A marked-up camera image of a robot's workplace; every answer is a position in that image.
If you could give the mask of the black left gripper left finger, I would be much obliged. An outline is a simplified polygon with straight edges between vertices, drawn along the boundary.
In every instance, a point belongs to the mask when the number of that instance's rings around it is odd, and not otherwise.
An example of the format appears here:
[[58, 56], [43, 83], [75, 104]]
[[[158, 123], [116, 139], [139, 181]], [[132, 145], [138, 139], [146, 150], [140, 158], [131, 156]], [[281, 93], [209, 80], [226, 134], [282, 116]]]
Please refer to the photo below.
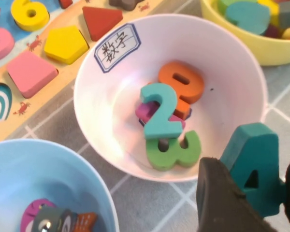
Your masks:
[[202, 158], [196, 191], [199, 232], [275, 232], [246, 200], [226, 166]]

